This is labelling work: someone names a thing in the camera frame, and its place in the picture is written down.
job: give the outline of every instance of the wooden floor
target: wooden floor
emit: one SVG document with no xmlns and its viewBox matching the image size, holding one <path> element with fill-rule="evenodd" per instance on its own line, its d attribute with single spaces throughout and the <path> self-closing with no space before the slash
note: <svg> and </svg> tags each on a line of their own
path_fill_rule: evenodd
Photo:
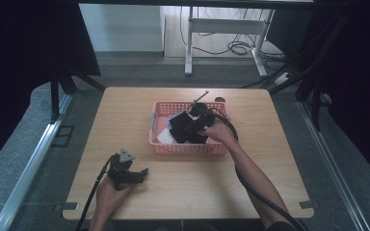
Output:
<svg viewBox="0 0 370 231">
<path fill-rule="evenodd" d="M 188 42 L 188 16 L 189 7 L 164 7 L 166 30 L 165 30 L 165 57 L 177 58 L 185 57 L 186 43 Z M 220 19 L 251 19 L 263 20 L 269 14 L 268 10 L 260 9 L 233 9 L 233 8 L 205 8 L 194 7 L 194 17 L 199 18 L 220 18 Z M 203 49 L 210 53 L 221 53 L 228 49 L 228 44 L 233 41 L 242 41 L 254 45 L 255 35 L 230 35 L 204 33 L 193 34 L 193 46 Z M 223 54 L 209 54 L 194 48 L 194 57 L 219 57 L 219 58 L 251 58 L 250 48 L 235 48 L 239 53 L 246 55 L 236 55 L 231 51 Z M 269 53 L 280 53 L 269 41 L 265 41 L 262 51 Z"/>
</svg>

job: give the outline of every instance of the hand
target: hand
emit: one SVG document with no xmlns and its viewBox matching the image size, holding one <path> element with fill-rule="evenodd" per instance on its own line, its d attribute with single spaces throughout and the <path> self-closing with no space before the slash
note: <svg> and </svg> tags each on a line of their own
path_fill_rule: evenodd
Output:
<svg viewBox="0 0 370 231">
<path fill-rule="evenodd" d="M 212 126 L 198 133 L 201 136 L 208 136 L 210 139 L 221 142 L 224 145 L 236 141 L 230 128 L 218 118 L 215 118 Z"/>
<path fill-rule="evenodd" d="M 111 214 L 121 206 L 133 189 L 134 185 L 127 185 L 123 190 L 117 191 L 114 189 L 113 181 L 106 176 L 97 189 L 95 213 L 90 230 L 104 230 Z"/>
</svg>

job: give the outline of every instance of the gray carpet floor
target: gray carpet floor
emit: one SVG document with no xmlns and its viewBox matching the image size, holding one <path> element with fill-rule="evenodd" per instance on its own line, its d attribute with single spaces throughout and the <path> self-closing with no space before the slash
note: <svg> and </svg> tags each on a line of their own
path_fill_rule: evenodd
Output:
<svg viewBox="0 0 370 231">
<path fill-rule="evenodd" d="M 102 77 L 93 77 L 105 86 L 241 88 L 260 80 L 253 61 L 195 60 L 193 76 L 184 75 L 182 59 L 98 57 Z M 11 230 L 73 230 L 75 220 L 62 218 L 74 174 L 88 138 L 102 92 L 73 78 L 78 91 L 63 122 L 72 126 L 65 146 L 52 146 L 20 207 Z M 262 84 L 249 88 L 259 88 Z M 308 230 L 356 230 L 335 187 L 326 164 L 311 137 L 294 98 L 297 86 L 272 96 L 277 114 L 313 203 L 315 215 L 303 219 Z M 0 153 L 0 212 L 40 140 L 50 119 L 50 87 L 36 88 L 32 103 Z M 370 225 L 370 166 L 330 117 L 327 108 L 320 113 L 322 134 L 343 173 L 348 186 Z M 53 143 L 62 144 L 61 138 Z M 116 221 L 122 230 L 155 230 L 161 220 Z M 171 220 L 173 230 L 179 220 Z M 260 230 L 257 220 L 185 220 L 185 230 L 216 225 L 219 230 Z"/>
</svg>

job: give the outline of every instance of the person's left hand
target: person's left hand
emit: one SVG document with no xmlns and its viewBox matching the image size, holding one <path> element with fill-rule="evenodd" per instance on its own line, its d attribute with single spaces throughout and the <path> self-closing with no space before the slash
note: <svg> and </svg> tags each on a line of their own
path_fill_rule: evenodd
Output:
<svg viewBox="0 0 370 231">
<path fill-rule="evenodd" d="M 134 189 L 134 185 L 127 185 L 123 190 L 114 189 L 113 181 L 106 176 L 100 183 L 96 193 L 95 213 L 92 217 L 90 230 L 104 230 L 110 215 L 118 209 L 125 197 Z"/>
</svg>

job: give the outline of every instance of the person's right hand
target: person's right hand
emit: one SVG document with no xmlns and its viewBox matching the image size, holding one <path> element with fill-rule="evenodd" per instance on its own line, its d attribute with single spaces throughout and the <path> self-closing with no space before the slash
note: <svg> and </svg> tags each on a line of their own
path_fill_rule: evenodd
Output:
<svg viewBox="0 0 370 231">
<path fill-rule="evenodd" d="M 228 128 L 225 123 L 218 118 L 215 118 L 212 126 L 198 133 L 201 136 L 208 136 L 210 139 L 221 142 L 224 145 L 236 141 L 230 128 Z"/>
</svg>

